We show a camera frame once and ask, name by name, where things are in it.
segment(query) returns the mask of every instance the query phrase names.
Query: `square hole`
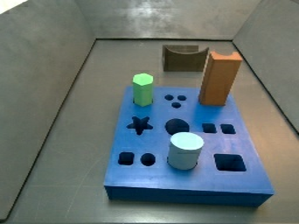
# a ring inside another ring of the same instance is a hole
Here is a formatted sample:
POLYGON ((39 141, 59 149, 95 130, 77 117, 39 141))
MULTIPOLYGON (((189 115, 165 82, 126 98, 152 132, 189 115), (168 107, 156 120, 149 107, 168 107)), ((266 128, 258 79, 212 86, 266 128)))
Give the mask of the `square hole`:
POLYGON ((230 135, 236 134, 232 124, 221 124, 220 129, 224 134, 230 134, 230 135))
POLYGON ((246 167, 240 155, 214 154, 214 163, 218 171, 222 172, 244 172, 246 167))
POLYGON ((134 161, 134 153, 133 152, 121 152, 118 154, 117 163, 120 165, 130 165, 134 161))
POLYGON ((201 128, 204 133, 212 133, 212 134, 217 133, 213 123, 204 123, 201 125, 201 128))

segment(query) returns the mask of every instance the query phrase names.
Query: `blue foam block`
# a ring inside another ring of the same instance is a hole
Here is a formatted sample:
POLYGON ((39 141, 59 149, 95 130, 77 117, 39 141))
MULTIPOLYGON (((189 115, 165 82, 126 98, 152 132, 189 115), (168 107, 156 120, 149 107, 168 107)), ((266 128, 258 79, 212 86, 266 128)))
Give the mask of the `blue foam block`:
POLYGON ((132 88, 125 89, 103 181, 110 200, 257 207, 274 194, 230 95, 224 107, 202 106, 198 92, 154 87, 153 104, 140 107, 132 88), (168 132, 186 129, 204 140, 197 165, 188 171, 166 163, 166 122, 168 132))

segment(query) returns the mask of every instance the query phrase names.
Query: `gray wall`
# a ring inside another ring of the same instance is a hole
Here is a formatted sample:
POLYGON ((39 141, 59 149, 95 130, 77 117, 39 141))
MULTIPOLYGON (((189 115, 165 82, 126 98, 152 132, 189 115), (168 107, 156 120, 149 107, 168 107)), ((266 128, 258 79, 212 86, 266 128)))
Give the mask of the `gray wall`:
POLYGON ((75 0, 98 39, 229 39, 260 0, 75 0))
POLYGON ((0 220, 93 41, 70 0, 29 0, 0 15, 0 220))
POLYGON ((299 2, 264 0, 233 43, 299 131, 299 2))

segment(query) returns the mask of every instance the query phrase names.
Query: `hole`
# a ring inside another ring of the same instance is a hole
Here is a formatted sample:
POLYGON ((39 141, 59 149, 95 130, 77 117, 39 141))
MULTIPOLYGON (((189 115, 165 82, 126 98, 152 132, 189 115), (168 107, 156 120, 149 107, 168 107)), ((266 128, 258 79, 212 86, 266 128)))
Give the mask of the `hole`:
POLYGON ((121 152, 118 154, 117 163, 120 165, 130 165, 134 160, 134 153, 133 152, 121 152))
POLYGON ((186 100, 186 97, 185 97, 184 95, 178 95, 178 96, 177 96, 177 100, 178 100, 178 101, 185 101, 185 100, 186 100))
POLYGON ((173 96, 168 94, 168 95, 164 97, 164 99, 165 99, 166 101, 170 101, 170 100, 173 99, 173 96))
POLYGON ((224 134, 230 134, 230 135, 236 134, 234 128, 230 124, 221 124, 220 129, 224 134))
POLYGON ((217 133, 216 127, 214 127, 214 124, 213 123, 204 123, 201 125, 201 128, 202 128, 202 132, 204 133, 210 133, 210 134, 217 133))
POLYGON ((142 119, 133 116, 132 119, 133 119, 133 122, 130 124, 128 124, 125 127, 128 129, 134 129, 134 133, 138 136, 142 134, 144 130, 150 130, 153 128, 153 126, 150 124, 148 124, 148 121, 149 121, 148 116, 142 119))
POLYGON ((218 171, 244 172, 246 170, 242 158, 233 154, 214 154, 214 163, 218 171))
POLYGON ((178 132, 189 132, 189 124, 177 118, 169 120, 164 125, 165 131, 169 135, 173 135, 178 132))
POLYGON ((173 103, 172 103, 172 107, 173 107, 173 108, 177 109, 180 106, 181 106, 181 104, 180 104, 178 102, 173 102, 173 103))
POLYGON ((145 165, 145 166, 150 166, 154 164, 154 155, 150 154, 150 153, 145 153, 142 156, 141 156, 141 164, 145 165))

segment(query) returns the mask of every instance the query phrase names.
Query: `brown arch block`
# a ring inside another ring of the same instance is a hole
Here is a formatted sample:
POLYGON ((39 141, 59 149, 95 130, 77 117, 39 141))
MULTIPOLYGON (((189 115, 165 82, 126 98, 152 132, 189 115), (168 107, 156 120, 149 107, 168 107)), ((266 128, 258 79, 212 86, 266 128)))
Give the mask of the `brown arch block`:
POLYGON ((201 72, 209 48, 198 52, 197 45, 164 45, 162 70, 165 72, 201 72))
POLYGON ((213 106, 225 105, 240 62, 241 58, 237 52, 233 52, 229 56, 209 52, 200 86, 200 104, 213 106))

